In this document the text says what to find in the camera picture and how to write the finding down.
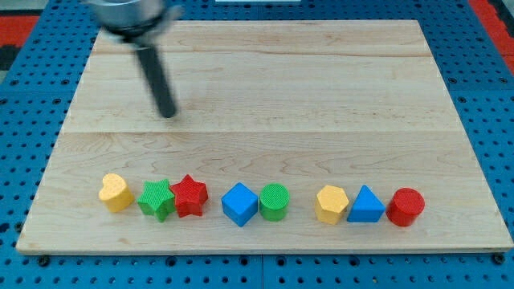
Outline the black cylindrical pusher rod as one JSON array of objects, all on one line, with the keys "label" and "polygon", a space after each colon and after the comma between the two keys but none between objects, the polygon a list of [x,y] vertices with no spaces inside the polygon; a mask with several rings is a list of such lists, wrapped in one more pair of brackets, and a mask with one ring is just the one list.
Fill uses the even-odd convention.
[{"label": "black cylindrical pusher rod", "polygon": [[174,117],[177,113],[175,95],[158,49],[155,46],[139,47],[136,49],[136,55],[160,115],[164,118]]}]

